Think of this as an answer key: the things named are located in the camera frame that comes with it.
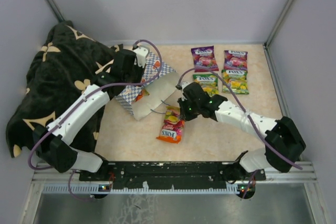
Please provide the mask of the orange snack packet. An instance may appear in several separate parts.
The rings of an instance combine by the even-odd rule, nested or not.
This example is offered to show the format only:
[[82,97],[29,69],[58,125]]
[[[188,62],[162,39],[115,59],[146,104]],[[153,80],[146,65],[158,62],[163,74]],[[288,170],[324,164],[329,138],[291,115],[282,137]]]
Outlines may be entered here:
[[141,100],[142,98],[144,97],[147,97],[149,96],[150,94],[147,92],[146,89],[142,89],[141,92],[137,95],[137,97],[135,98],[134,100],[134,103],[135,102],[138,102],[139,100]]
[[181,118],[180,108],[166,106],[163,124],[157,140],[178,144],[182,140],[185,121]]

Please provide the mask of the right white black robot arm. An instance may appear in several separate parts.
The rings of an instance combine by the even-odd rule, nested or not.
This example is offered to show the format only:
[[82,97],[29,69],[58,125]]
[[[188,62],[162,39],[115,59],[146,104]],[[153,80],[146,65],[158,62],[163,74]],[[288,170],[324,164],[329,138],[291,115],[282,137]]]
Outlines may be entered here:
[[266,168],[281,173],[292,168],[302,169],[297,161],[306,144],[291,118],[283,116],[277,120],[250,112],[222,95],[209,96],[196,82],[181,82],[176,87],[182,93],[178,104],[184,121],[202,116],[239,128],[264,144],[257,150],[243,152],[236,159],[234,172],[239,179],[248,179],[253,172]]

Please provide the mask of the blue checkered paper bag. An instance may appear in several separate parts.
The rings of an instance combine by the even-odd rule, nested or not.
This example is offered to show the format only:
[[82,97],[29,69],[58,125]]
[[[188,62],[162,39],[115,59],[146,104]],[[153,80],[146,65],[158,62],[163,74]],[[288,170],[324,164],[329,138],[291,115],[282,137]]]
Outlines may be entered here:
[[[142,87],[127,86],[115,99],[126,109],[137,121],[149,115],[157,109],[170,95],[172,95],[179,80],[178,73],[165,62],[160,62],[159,57],[150,52],[146,59],[146,68],[142,80],[147,81],[161,72],[157,79],[145,84]],[[135,98],[146,89],[150,94],[134,103]]]

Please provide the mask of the green Fox's candy packet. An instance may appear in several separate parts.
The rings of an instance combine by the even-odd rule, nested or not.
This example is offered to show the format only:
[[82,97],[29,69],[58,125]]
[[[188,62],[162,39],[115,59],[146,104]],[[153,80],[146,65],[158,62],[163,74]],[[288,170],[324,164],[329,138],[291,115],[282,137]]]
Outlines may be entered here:
[[194,74],[193,81],[201,85],[210,97],[219,94],[218,78],[213,74]]

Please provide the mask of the purple snack packet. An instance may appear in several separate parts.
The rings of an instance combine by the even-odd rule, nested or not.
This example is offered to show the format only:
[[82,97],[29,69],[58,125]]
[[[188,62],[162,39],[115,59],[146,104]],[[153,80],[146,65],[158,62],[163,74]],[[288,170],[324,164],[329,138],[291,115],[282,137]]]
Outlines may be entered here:
[[242,70],[247,71],[247,51],[224,51],[224,69],[225,70]]
[[196,47],[191,49],[195,72],[218,71],[215,59],[214,46]]

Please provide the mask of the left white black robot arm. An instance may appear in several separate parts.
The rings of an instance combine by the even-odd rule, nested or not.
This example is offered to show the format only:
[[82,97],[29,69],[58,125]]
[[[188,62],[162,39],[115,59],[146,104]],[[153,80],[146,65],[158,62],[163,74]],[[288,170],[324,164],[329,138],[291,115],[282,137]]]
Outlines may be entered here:
[[60,173],[84,170],[98,180],[106,179],[109,167],[103,164],[102,157],[71,145],[89,119],[125,87],[141,86],[149,53],[143,46],[118,51],[113,61],[94,76],[84,93],[61,116],[47,126],[34,129],[32,151]]

